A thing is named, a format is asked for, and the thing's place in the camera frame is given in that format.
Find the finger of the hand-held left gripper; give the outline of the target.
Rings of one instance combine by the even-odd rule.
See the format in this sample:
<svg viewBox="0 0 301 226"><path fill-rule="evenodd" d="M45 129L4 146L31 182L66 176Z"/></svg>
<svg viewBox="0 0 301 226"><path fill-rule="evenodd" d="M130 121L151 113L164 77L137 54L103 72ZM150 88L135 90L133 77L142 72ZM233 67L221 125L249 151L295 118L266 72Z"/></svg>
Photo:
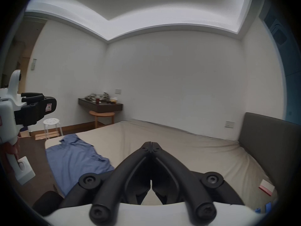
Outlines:
<svg viewBox="0 0 301 226"><path fill-rule="evenodd" d="M23 97L21 102L25 104L14 112L16 125L31 126L55 111L57 100L51 96Z"/></svg>
<svg viewBox="0 0 301 226"><path fill-rule="evenodd" d="M42 93L24 92L21 93L21 101L26 103L35 103L44 100L45 96Z"/></svg>

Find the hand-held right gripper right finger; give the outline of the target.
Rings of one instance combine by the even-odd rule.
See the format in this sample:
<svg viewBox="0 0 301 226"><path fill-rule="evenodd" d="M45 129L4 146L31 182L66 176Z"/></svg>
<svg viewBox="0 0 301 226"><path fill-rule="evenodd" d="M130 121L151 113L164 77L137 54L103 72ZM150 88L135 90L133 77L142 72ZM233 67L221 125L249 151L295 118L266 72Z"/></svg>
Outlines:
<svg viewBox="0 0 301 226"><path fill-rule="evenodd" d="M191 171L156 142L152 142L152 190L163 205L184 202L190 222L197 226L216 218L213 202L245 205L220 173Z"/></svg>

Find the person's left hand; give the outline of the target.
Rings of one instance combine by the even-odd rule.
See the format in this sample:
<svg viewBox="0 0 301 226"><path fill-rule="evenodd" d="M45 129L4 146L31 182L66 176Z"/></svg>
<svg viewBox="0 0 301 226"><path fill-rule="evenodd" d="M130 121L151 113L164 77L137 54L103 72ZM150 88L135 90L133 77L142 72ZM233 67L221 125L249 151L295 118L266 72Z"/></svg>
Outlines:
<svg viewBox="0 0 301 226"><path fill-rule="evenodd" d="M20 140L17 140L17 142L12 145L9 142L4 143L3 150L8 155L13 155L16 160L19 160L19 152L20 152Z"/></svg>

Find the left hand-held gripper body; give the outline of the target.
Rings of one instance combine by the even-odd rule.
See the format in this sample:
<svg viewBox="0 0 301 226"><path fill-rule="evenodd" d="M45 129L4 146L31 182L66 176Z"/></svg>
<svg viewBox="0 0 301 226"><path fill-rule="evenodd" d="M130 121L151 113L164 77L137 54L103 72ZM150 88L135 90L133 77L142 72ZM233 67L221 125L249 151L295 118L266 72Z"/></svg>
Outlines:
<svg viewBox="0 0 301 226"><path fill-rule="evenodd" d="M22 102L22 97L18 94L19 81L21 80L21 71L15 70L10 77L7 88L0 89L0 138L1 145L17 145L18 134L23 125L17 125L14 113L21 110L26 103ZM7 162L14 171L16 180L20 185L26 184L35 177L26 156L16 159L15 153L6 152Z"/></svg>

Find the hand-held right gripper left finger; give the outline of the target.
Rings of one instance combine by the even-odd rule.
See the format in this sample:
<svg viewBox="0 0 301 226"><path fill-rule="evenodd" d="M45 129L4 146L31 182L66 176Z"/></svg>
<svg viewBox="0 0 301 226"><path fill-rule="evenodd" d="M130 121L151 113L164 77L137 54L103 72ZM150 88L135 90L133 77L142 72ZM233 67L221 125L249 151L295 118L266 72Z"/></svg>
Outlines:
<svg viewBox="0 0 301 226"><path fill-rule="evenodd" d="M88 216L95 225L114 225L120 203L141 205L151 188L150 149L151 142L145 142L114 170L83 174L59 209L92 204Z"/></svg>

